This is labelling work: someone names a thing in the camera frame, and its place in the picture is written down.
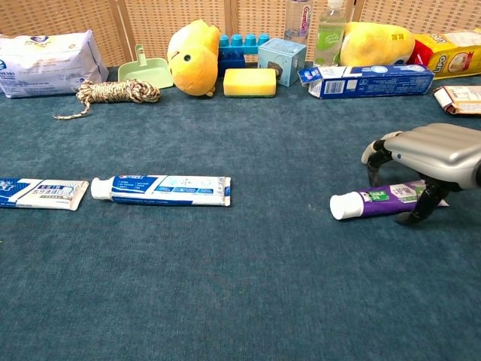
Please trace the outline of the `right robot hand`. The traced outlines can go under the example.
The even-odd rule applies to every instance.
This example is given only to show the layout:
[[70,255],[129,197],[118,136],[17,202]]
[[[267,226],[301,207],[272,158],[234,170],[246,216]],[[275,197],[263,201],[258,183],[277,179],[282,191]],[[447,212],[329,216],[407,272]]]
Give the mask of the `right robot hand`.
[[425,181],[415,208],[396,217],[401,225],[420,223],[450,193],[480,188],[480,130],[430,123],[372,141],[362,154],[372,187],[380,185],[380,166],[390,161],[414,170]]

